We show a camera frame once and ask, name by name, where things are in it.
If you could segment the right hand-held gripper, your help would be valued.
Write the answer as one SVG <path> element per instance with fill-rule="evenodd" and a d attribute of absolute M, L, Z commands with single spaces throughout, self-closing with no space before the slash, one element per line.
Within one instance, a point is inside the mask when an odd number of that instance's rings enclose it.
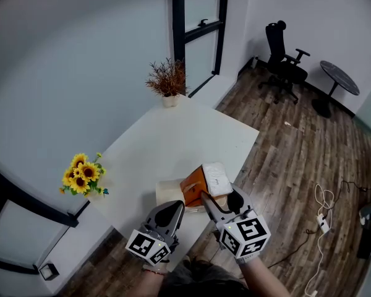
<path fill-rule="evenodd" d="M 224 205 L 206 192 L 201 194 L 201 200 L 210 219 L 221 225 L 218 227 L 221 248 L 227 249 L 238 264 L 245 264 L 258 257 L 271 233 L 263 216 L 255 213 L 249 195 L 233 183 L 231 187 L 232 193 L 225 197 Z"/>

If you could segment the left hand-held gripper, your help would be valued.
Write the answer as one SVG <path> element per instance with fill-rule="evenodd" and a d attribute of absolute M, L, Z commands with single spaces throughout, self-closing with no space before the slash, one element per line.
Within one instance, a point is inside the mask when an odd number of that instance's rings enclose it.
<path fill-rule="evenodd" d="M 140 228 L 133 230 L 126 249 L 152 267 L 166 261 L 179 245 L 176 234 L 184 211 L 182 200 L 172 200 L 155 207 Z"/>

